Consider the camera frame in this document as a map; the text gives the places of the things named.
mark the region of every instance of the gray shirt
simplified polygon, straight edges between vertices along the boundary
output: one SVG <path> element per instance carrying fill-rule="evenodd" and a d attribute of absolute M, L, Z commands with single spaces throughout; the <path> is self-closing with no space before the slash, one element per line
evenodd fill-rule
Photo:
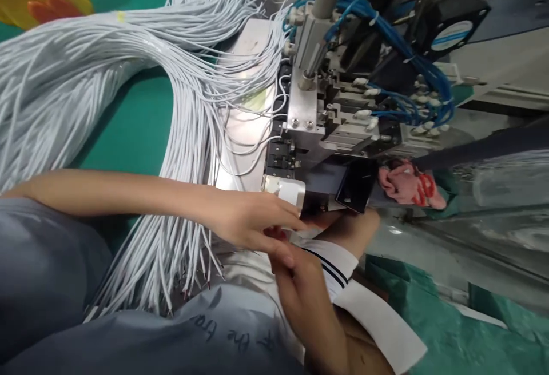
<path fill-rule="evenodd" d="M 0 200 L 1 373 L 303 373 L 267 296 L 212 287 L 170 319 L 127 310 L 81 324 L 110 262 L 89 226 Z"/>

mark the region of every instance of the white cable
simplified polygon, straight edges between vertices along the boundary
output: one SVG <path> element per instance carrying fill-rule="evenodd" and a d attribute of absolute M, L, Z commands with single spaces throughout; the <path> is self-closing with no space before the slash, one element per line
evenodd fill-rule
<path fill-rule="evenodd" d="M 256 0 L 166 2 L 166 7 L 154 10 L 60 19 L 0 44 L 2 191 L 68 165 L 120 86 L 156 65 L 164 68 L 173 89 L 172 123 L 160 176 L 214 185 L 220 167 L 235 179 L 253 170 L 268 139 L 249 145 L 246 153 L 257 151 L 250 168 L 239 173 L 233 167 L 227 170 L 221 156 L 230 155 L 230 136 L 220 112 L 255 113 L 242 102 L 275 82 L 286 39 L 285 14 L 271 17 L 261 51 L 237 56 L 210 48 L 262 14 Z M 219 65 L 211 63 L 206 51 L 222 57 Z M 238 77 L 251 67 L 257 70 Z M 269 116 L 271 123 L 273 113 L 264 109 L 257 115 Z M 207 268 L 211 276 L 212 267 L 222 274 L 211 237 L 201 225 L 173 217 L 140 217 L 105 278 L 95 301 L 98 313 L 129 307 L 169 310 L 171 290 L 180 286 L 192 291 L 197 268 L 205 275 Z"/>

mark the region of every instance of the green cloth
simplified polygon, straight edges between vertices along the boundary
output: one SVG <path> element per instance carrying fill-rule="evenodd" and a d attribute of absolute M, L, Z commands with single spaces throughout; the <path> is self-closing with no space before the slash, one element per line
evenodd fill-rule
<path fill-rule="evenodd" d="M 410 375 L 549 374 L 547 319 L 487 291 L 499 300 L 494 317 L 509 330 L 463 316 L 439 298 L 429 274 L 400 261 L 368 256 L 365 275 L 389 294 L 389 304 L 428 348 Z"/>

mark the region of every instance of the person's arm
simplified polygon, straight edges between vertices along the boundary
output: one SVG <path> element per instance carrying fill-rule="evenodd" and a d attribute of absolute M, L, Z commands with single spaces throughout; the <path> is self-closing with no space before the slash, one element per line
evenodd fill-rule
<path fill-rule="evenodd" d="M 289 250 L 262 231 L 274 225 L 306 228 L 298 208 L 273 194 L 225 191 L 149 175 L 63 169 L 38 175 L 1 196 L 14 197 L 26 197 L 77 217 L 156 214 L 187 218 L 239 247 L 267 252 L 290 268 Z"/>
<path fill-rule="evenodd" d="M 271 257 L 282 309 L 318 375 L 349 375 L 347 338 L 333 310 L 320 261 L 285 242 L 295 260 L 289 270 Z"/>

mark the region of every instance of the wire processing machine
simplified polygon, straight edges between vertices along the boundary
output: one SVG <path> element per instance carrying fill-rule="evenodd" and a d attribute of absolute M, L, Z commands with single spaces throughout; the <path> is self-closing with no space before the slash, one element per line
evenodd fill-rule
<path fill-rule="evenodd" d="M 306 212 L 338 194 L 363 212 L 372 162 L 442 148 L 462 83 L 445 61 L 490 10 L 487 0 L 296 0 L 273 107 L 287 117 L 274 122 L 283 138 L 268 145 L 264 189 L 296 179 Z"/>

